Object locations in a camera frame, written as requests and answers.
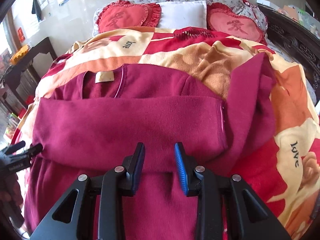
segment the fleece blanket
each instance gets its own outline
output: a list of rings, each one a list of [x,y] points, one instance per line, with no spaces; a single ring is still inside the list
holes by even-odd
[[[77,50],[58,58],[41,79],[35,102],[19,124],[21,138],[32,140],[39,99],[49,98],[55,88],[80,73],[114,70],[124,63],[160,65],[185,71],[226,99],[230,73],[256,54],[267,53],[276,77],[269,96],[276,130],[262,147],[237,161],[229,174],[240,174],[252,186],[292,239],[308,229],[318,206],[320,127],[301,65],[286,62],[254,41],[191,27],[118,29],[73,48]]]

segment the silver rivet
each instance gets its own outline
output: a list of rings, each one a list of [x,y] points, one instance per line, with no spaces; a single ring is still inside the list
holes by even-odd
[[[115,167],[115,172],[122,172],[124,171],[124,167],[123,166],[116,166]]]
[[[205,168],[204,168],[204,166],[196,166],[196,171],[197,172],[204,172]]]
[[[88,178],[87,175],[81,174],[81,175],[78,177],[78,180],[79,180],[79,181],[85,181],[87,178]]]
[[[234,181],[241,181],[241,176],[238,175],[238,174],[235,174],[235,175],[232,175],[232,179],[233,179]]]

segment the white wall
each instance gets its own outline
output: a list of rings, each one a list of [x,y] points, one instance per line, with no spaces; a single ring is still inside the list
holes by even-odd
[[[59,7],[57,0],[48,0],[49,5],[42,11],[45,20],[38,23],[36,15],[31,14],[33,0],[16,0],[12,6],[16,29],[22,28],[25,42],[39,43],[49,37],[57,55],[64,54],[74,41],[85,41],[91,37],[93,14],[113,0],[69,0]],[[304,0],[270,0],[282,7],[294,4],[302,7]],[[34,67],[39,75],[44,75],[52,63],[49,55],[38,55]]]

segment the red heart pillow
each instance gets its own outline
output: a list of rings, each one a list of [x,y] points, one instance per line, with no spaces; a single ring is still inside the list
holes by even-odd
[[[264,33],[255,22],[246,16],[234,14],[226,5],[215,3],[208,8],[207,24],[210,30],[266,45]]]
[[[156,3],[132,4],[118,0],[107,5],[99,14],[97,25],[99,33],[131,27],[156,27],[161,14],[161,7]]]

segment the white tag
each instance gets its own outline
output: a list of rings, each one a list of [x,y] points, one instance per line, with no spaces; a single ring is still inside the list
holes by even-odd
[[[96,83],[114,81],[113,71],[100,71],[96,74]]]

